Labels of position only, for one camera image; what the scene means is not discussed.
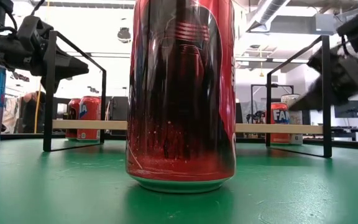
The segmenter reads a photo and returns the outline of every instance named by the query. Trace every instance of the wooden plank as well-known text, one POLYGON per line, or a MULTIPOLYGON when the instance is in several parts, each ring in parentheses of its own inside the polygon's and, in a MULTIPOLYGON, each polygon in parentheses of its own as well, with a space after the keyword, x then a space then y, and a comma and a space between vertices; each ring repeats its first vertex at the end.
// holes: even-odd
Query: wooden plank
MULTIPOLYGON (((53 120, 54 129, 110 129, 126 130, 126 121, 53 120)), ((322 134, 322 126, 294 124, 236 124, 237 133, 322 134)))

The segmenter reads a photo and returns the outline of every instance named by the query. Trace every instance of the desk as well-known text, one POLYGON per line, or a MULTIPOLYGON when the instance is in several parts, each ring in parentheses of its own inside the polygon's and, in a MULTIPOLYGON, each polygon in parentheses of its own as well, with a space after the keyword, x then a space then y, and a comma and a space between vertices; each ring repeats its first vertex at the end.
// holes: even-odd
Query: desk
POLYGON ((238 144, 237 174, 221 189, 170 195, 125 173, 125 145, 47 153, 41 139, 1 142, 0 224, 358 223, 358 150, 323 159, 238 144))

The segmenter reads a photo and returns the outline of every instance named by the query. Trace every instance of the laboratory room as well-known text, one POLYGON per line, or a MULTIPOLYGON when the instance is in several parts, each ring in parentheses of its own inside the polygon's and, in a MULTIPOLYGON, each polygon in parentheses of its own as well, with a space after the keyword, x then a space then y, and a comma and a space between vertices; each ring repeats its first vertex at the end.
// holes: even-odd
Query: laboratory room
POLYGON ((0 0, 16 223, 358 223, 358 0, 0 0))

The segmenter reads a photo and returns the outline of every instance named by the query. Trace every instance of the monitor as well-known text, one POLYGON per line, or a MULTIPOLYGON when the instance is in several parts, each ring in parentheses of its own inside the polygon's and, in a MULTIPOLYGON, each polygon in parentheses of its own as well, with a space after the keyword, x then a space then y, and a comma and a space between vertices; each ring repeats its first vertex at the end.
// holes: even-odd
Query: monitor
POLYGON ((358 118, 358 100, 351 100, 345 105, 335 106, 335 118, 358 118))

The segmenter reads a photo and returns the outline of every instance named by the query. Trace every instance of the black metal frame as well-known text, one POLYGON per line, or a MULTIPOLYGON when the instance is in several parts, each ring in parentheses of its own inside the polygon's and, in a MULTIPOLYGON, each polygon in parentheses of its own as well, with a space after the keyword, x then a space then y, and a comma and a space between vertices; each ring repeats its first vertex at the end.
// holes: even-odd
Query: black metal frame
POLYGON ((75 44, 69 41, 65 36, 63 36, 59 31, 51 30, 49 32, 49 47, 47 52, 47 77, 46 77, 46 99, 45 99, 45 126, 44 126, 44 143, 43 149, 45 152, 60 151, 65 149, 73 149, 78 147, 87 147, 94 146, 104 143, 104 130, 101 131, 100 142, 98 144, 87 144, 83 146, 74 146, 66 147, 63 149, 52 149, 52 119, 53 119, 53 93, 55 91, 55 63, 56 63, 56 49, 57 49, 57 37, 62 41, 68 44, 71 48, 79 52, 84 58, 88 59, 94 65, 96 65, 102 71, 102 110, 101 110, 101 120, 104 120, 106 115, 106 79, 107 72, 106 70, 96 63, 89 55, 79 49, 75 44))
MULTIPOLYGON (((264 86, 267 87, 267 85, 261 85, 261 84, 251 84, 251 115, 254 114, 254 87, 255 86, 264 86)), ((278 88, 278 87, 290 87, 291 88, 291 93, 294 94, 293 92, 293 85, 278 85, 278 84, 272 84, 271 88, 278 88)), ((253 123, 254 121, 254 117, 251 116, 251 123, 253 123)))
MULTIPOLYGON (((291 63, 292 60, 298 58, 299 56, 306 53, 309 49, 311 49, 316 44, 322 42, 322 61, 323 61, 323 69, 322 69, 322 80, 323 80, 323 155, 324 158, 330 158, 333 155, 332 149, 332 133, 331 133, 331 65, 329 58, 329 36, 321 35, 315 41, 313 41, 309 46, 300 50, 294 56, 290 57, 288 60, 274 68, 271 72, 267 74, 267 99, 266 99, 266 123, 271 124, 271 110, 272 110, 272 74, 283 68, 284 66, 291 63)), ((266 133, 266 146, 270 147, 270 133, 266 133)), ((300 154, 307 154, 304 152, 291 151, 300 154)))

